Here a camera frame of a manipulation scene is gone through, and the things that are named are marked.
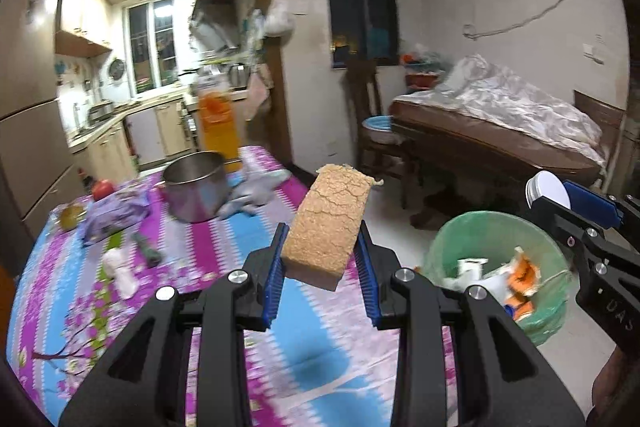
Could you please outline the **person right hand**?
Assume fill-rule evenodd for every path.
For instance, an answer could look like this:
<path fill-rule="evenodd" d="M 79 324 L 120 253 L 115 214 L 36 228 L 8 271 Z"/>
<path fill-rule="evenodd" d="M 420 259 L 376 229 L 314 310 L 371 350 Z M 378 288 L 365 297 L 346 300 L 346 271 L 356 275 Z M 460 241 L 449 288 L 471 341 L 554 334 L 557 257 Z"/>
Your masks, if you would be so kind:
<path fill-rule="evenodd" d="M 627 357 L 620 347 L 614 349 L 592 386 L 591 402 L 598 415 L 608 407 L 636 364 L 637 360 Z"/>

